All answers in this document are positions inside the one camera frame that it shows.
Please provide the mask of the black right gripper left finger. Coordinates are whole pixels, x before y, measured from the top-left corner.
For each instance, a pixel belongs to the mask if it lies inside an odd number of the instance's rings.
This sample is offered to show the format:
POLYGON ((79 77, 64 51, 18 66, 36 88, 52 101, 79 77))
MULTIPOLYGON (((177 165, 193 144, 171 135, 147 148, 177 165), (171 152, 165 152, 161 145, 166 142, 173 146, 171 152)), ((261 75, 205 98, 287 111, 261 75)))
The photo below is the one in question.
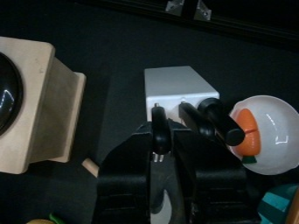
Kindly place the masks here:
POLYGON ((102 163, 93 224, 150 224, 151 147, 147 122, 102 163))

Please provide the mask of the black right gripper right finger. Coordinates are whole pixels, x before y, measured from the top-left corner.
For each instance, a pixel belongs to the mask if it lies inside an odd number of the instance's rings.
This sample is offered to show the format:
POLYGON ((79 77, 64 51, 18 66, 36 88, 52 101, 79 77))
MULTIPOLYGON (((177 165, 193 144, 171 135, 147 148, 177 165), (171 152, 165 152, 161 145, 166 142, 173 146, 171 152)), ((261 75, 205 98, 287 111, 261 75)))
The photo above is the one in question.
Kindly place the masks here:
POLYGON ((239 160, 222 143, 190 129, 173 133, 189 224, 258 224, 239 160))

